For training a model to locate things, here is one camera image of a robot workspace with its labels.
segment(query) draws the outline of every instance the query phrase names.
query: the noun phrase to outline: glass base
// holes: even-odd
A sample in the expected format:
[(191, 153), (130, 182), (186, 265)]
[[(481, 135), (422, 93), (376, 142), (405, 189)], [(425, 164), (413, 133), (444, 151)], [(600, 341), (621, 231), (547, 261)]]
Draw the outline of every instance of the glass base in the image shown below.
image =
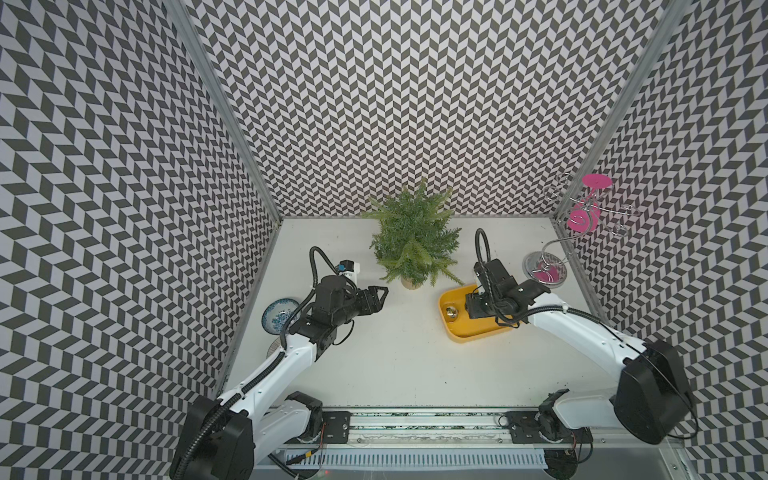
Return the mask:
[[(543, 259), (547, 260), (549, 268), (545, 269)], [(523, 259), (525, 276), (551, 288), (562, 285), (568, 277), (568, 269), (565, 268), (563, 260), (549, 252), (544, 253), (543, 259), (541, 252), (532, 252), (526, 255)]]

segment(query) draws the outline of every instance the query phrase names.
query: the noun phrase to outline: chevron patterned wall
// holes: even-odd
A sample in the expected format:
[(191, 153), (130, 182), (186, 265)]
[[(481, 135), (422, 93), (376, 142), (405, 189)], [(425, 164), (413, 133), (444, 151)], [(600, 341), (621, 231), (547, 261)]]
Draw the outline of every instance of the chevron patterned wall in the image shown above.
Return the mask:
[(158, 0), (0, 2), (0, 478), (164, 474), (273, 224)]
[(187, 0), (285, 215), (422, 178), (459, 214), (546, 214), (667, 0)]
[(598, 165), (641, 215), (579, 245), (609, 317), (684, 354), (712, 479), (768, 478), (766, 33), (765, 2), (693, 3)]

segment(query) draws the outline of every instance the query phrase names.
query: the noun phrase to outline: green plant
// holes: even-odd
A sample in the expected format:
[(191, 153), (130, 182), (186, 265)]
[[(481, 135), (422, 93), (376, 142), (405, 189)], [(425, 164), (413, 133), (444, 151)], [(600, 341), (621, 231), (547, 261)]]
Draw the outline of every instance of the green plant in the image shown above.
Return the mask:
[(381, 232), (373, 236), (371, 248), (376, 252), (379, 265), (386, 268), (382, 280), (391, 282), (397, 277), (421, 286), (427, 279), (435, 285), (442, 273), (456, 283), (462, 281), (449, 266), (456, 261), (450, 255), (458, 248), (460, 228), (446, 227), (452, 210), (443, 210), (443, 204), (451, 197), (451, 190), (427, 195), (424, 182), (411, 192), (403, 189), (398, 197), (390, 197), (383, 203), (371, 199), (377, 209), (364, 213), (363, 218), (379, 221)]

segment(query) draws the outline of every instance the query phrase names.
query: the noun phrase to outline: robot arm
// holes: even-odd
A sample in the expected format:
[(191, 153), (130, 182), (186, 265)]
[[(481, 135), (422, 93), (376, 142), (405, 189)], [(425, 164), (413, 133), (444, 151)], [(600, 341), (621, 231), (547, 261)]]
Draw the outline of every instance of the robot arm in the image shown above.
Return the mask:
[(528, 317), (529, 323), (564, 340), (597, 363), (616, 382), (619, 381), (621, 372), (626, 366), (624, 359), (637, 357), (637, 353), (627, 347), (627, 344), (641, 352), (645, 350), (643, 341), (640, 339), (609, 326), (601, 326), (582, 316), (568, 314), (568, 304), (553, 293), (542, 293), (537, 296), (531, 308), (549, 305), (565, 306), (566, 311), (565, 313), (557, 311), (537, 313)]
[[(485, 261), (480, 240), (485, 241)], [(493, 316), (499, 325), (517, 328), (530, 323), (546, 330), (597, 363), (618, 384), (591, 392), (552, 393), (537, 415), (539, 432), (547, 441), (561, 441), (584, 427), (624, 427), (640, 440), (658, 444), (693, 411), (693, 393), (674, 347), (612, 329), (590, 313), (569, 308), (534, 280), (518, 284), (498, 259), (489, 258), (482, 229), (475, 234), (475, 250), (478, 292), (467, 295), (470, 318)]]
[[(314, 251), (333, 267), (316, 247), (310, 251), (310, 261)], [(316, 279), (314, 262), (312, 267)], [(253, 466), (277, 446), (293, 438), (317, 439), (323, 407), (319, 400), (295, 392), (267, 412), (290, 383), (331, 347), (340, 325), (379, 312), (388, 293), (380, 286), (358, 289), (359, 266), (354, 262), (344, 260), (333, 269), (336, 275), (324, 277), (319, 285), (313, 281), (313, 291), (296, 314), (298, 321), (283, 329), (288, 334), (277, 351), (217, 400), (200, 397), (190, 406), (171, 463), (171, 478), (249, 478)], [(315, 302), (309, 303), (313, 296)]]

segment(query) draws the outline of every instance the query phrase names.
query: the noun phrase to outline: plate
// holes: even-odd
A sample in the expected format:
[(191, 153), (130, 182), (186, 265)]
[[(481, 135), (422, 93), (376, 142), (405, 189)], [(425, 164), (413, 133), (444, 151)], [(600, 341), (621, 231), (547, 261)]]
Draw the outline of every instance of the plate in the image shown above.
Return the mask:
[(292, 298), (281, 298), (272, 302), (261, 316), (261, 326), (267, 333), (280, 335), (280, 330), (288, 320), (288, 317), (299, 307), (299, 302)]

